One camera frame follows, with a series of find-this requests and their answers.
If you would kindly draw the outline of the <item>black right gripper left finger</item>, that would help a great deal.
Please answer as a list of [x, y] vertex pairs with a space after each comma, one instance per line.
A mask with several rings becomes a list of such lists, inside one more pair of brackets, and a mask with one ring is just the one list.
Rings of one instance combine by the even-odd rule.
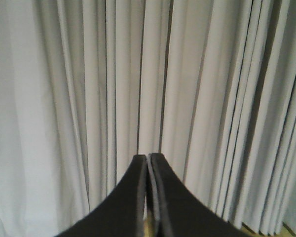
[[113, 191], [60, 237], [142, 237], [147, 158], [135, 155]]

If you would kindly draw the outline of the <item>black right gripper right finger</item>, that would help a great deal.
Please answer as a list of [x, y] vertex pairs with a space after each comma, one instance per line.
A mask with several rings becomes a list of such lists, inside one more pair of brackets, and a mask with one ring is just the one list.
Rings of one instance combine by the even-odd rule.
[[204, 206], [181, 182], [162, 153], [148, 163], [148, 209], [156, 237], [244, 237]]

